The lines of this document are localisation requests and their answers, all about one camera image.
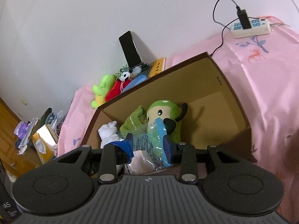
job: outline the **open cardboard box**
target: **open cardboard box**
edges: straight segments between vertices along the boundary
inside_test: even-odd
[[[146,80],[101,105],[93,116],[82,144],[99,148],[98,129],[113,120],[121,126],[139,105],[157,100],[188,104],[182,120],[181,141],[198,149],[210,144],[253,160],[251,129],[237,96],[207,54],[202,53]]]

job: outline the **panda plush toy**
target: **panda plush toy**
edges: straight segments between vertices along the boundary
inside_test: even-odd
[[[107,93],[105,97],[105,101],[109,101],[110,99],[116,97],[121,94],[124,88],[131,82],[131,73],[129,71],[123,71],[115,81],[113,87]]]

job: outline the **wooden door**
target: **wooden door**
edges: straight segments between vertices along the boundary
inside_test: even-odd
[[[34,169],[32,164],[17,155],[15,142],[18,138],[13,132],[18,123],[0,102],[0,158],[5,169],[15,177]]]

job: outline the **green plush toy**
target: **green plush toy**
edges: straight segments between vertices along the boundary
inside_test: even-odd
[[[100,105],[105,103],[105,97],[109,90],[112,88],[112,86],[115,83],[115,77],[114,75],[105,75],[99,86],[94,85],[92,87],[92,91],[95,93],[95,100],[92,101],[91,105],[93,108],[98,108]]]
[[[154,102],[147,110],[148,128],[156,118],[161,118],[166,126],[167,134],[171,137],[174,143],[181,141],[181,120],[186,115],[188,105],[183,103],[182,111],[179,106],[169,100],[159,100]]]

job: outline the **tissue box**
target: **tissue box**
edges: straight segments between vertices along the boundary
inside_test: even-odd
[[[50,161],[54,156],[54,146],[58,143],[51,125],[43,125],[39,128],[32,136],[32,141],[42,164]]]

